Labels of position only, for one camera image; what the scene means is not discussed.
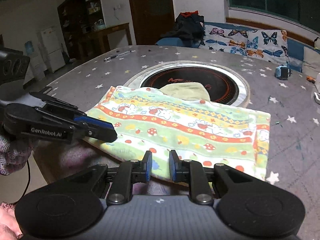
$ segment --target butterfly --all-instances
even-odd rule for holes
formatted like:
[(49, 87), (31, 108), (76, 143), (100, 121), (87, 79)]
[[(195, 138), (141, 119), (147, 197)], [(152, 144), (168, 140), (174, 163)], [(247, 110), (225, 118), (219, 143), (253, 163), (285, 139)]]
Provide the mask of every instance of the butterfly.
[(217, 44), (219, 44), (219, 45), (227, 46), (227, 44), (225, 44), (225, 43), (222, 42), (222, 41), (207, 40), (207, 41), (205, 41), (205, 42), (207, 42), (207, 43), (217, 43)]
[(270, 56), (274, 56), (274, 57), (280, 57), (281, 54), (283, 53), (282, 50), (276, 50), (276, 51), (269, 51), (267, 49), (263, 50), (264, 53), (267, 53)]
[(282, 39), (283, 39), (284, 41), (287, 41), (287, 38), (288, 38), (288, 36), (287, 36), (287, 31), (281, 31), (281, 33), (282, 33)]
[(237, 46), (237, 47), (240, 47), (241, 49), (244, 49), (245, 48), (245, 44), (243, 41), (240, 41), (240, 42), (235, 42), (233, 40), (230, 40), (229, 41), (229, 46)]
[(219, 35), (219, 36), (225, 38), (225, 36), (224, 36), (224, 30), (222, 30), (222, 29), (218, 30), (218, 28), (213, 28), (212, 31), (210, 31), (209, 34)]
[(264, 57), (262, 50), (257, 49), (256, 51), (253, 51), (251, 49), (247, 50), (247, 54), (252, 57), (252, 56), (259, 56), (259, 57)]
[(288, 57), (288, 49), (287, 49), (287, 47), (281, 46), (281, 48), (283, 49), (285, 56)]
[(258, 48), (258, 36), (253, 38), (252, 41), (247, 40), (247, 48), (254, 48), (257, 49)]
[(265, 32), (261, 32), (262, 36), (263, 36), (263, 42), (265, 45), (267, 45), (269, 43), (269, 41), (272, 41), (274, 45), (277, 45), (278, 42), (276, 40), (278, 33), (274, 32), (272, 33), (272, 35), (269, 37)]
[(237, 33), (240, 33), (242, 36), (244, 36), (245, 38), (248, 38), (248, 35), (247, 35), (247, 31), (243, 31), (243, 30), (232, 30), (228, 36), (233, 36), (233, 35), (236, 35)]
[(245, 52), (241, 48), (232, 47), (230, 50), (230, 53), (232, 53), (232, 54), (236, 54), (237, 52), (240, 53), (242, 56), (245, 56)]

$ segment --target pen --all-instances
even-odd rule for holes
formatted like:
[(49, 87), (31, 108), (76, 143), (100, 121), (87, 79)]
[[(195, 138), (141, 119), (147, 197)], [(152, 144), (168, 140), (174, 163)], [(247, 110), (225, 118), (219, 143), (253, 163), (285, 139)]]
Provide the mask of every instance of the pen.
[(103, 61), (111, 60), (111, 59), (113, 59), (113, 58), (122, 56), (122, 55), (127, 54), (127, 53), (130, 53), (130, 52), (132, 52), (132, 50), (128, 50), (128, 51), (125, 51), (125, 52), (123, 52), (123, 53), (120, 53), (120, 54), (117, 54), (117, 55), (113, 55), (113, 56), (111, 56), (111, 57), (107, 57), (107, 58), (105, 58)]

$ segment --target purple fabric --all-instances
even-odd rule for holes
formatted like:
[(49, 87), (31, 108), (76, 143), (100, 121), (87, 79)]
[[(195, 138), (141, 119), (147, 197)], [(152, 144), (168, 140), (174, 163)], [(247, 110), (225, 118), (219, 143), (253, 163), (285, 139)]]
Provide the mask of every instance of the purple fabric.
[(0, 174), (9, 175), (21, 170), (32, 150), (37, 144), (37, 140), (31, 138), (12, 139), (0, 129)]

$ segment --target white refrigerator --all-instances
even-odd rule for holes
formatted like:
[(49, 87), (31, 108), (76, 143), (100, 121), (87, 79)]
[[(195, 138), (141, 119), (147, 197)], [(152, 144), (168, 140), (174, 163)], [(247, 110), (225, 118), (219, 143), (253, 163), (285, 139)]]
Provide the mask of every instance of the white refrigerator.
[(39, 33), (40, 43), (43, 47), (43, 57), (50, 72), (55, 72), (65, 65), (61, 43), (54, 27), (47, 28)]

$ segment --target blue sofa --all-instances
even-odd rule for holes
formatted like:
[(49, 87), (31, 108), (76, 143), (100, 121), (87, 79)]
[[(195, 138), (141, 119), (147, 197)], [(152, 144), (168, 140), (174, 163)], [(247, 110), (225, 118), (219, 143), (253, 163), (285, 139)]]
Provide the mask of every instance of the blue sofa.
[[(254, 28), (247, 27), (247, 26), (241, 26), (241, 25), (233, 25), (229, 23), (213, 23), (213, 22), (205, 22), (205, 25), (214, 25), (217, 27), (220, 27), (222, 29), (241, 29), (244, 31), (250, 31), (255, 30)], [(183, 42), (179, 38), (164, 38), (159, 40), (157, 43), (159, 46), (177, 46), (177, 47), (185, 47)], [(193, 48), (198, 48), (200, 45), (200, 42), (197, 42), (193, 44)], [(293, 40), (291, 38), (288, 38), (288, 56), (290, 58), (290, 65), (289, 67), (292, 70), (296, 70), (298, 72), (302, 72), (302, 63), (303, 63), (303, 48), (308, 47), (314, 51), (317, 51), (319, 54), (319, 50), (315, 50), (313, 47), (304, 44), (302, 42)]]

